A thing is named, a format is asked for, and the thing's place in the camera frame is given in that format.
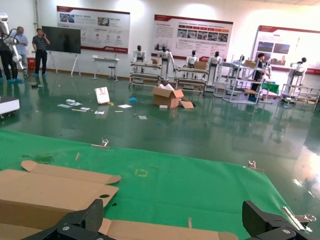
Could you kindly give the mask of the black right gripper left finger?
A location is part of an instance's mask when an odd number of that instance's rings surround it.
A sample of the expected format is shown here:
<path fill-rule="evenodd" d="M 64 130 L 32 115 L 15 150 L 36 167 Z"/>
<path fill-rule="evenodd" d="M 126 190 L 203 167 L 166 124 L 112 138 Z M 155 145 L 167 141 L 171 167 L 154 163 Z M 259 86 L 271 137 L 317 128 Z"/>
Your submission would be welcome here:
<path fill-rule="evenodd" d="M 95 199 L 88 208 L 67 213 L 56 225 L 26 237 L 26 240 L 106 240 L 99 232 L 103 223 L 103 201 Z"/>

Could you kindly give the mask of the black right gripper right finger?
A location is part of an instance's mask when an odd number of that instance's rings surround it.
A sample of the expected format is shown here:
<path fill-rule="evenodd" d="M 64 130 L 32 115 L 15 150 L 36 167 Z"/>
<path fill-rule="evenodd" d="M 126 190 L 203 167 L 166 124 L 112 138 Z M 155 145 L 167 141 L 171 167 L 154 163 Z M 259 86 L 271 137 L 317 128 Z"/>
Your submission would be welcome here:
<path fill-rule="evenodd" d="M 242 225 L 251 240 L 317 240 L 309 234 L 308 223 L 317 220 L 311 214 L 294 215 L 286 206 L 285 217 L 259 209 L 252 201 L 242 203 Z"/>

